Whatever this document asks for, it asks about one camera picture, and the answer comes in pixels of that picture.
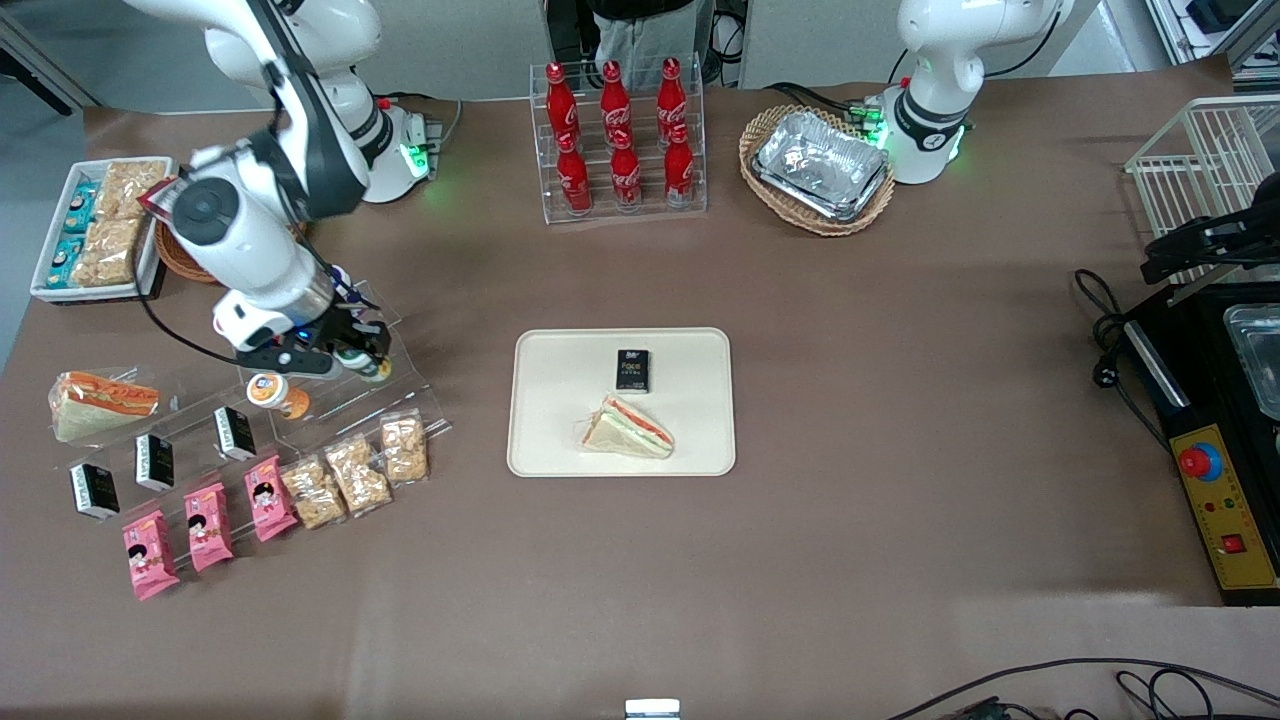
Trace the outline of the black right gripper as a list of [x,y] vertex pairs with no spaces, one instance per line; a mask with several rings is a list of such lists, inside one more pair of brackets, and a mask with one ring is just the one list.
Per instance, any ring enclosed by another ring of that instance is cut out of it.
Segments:
[[321,380],[335,379],[344,368],[364,375],[367,355],[385,357],[392,342],[385,322],[355,322],[340,310],[303,325],[292,325],[280,313],[253,310],[236,322],[236,331],[239,366]]

